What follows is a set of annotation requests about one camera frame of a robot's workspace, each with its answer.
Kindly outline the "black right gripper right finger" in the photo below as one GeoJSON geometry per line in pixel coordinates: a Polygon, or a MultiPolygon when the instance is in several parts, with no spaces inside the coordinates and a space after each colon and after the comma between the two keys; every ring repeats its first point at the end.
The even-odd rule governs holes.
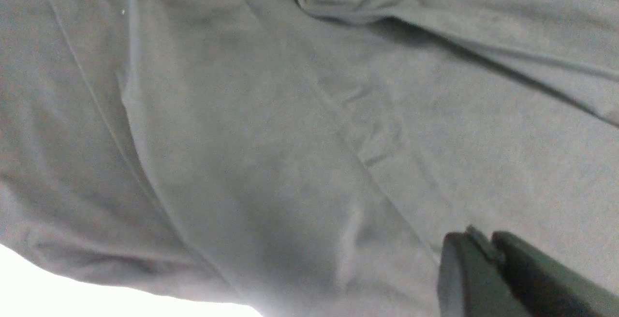
{"type": "Polygon", "coordinates": [[[497,231],[501,275],[531,317],[617,317],[618,296],[517,235],[497,231]]]}

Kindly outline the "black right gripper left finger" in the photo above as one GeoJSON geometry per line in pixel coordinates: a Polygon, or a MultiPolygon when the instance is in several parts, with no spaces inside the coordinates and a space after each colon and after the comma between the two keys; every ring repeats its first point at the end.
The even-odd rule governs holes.
{"type": "Polygon", "coordinates": [[[498,271],[484,236],[450,232],[443,239],[437,297],[441,317],[528,317],[498,271]]]}

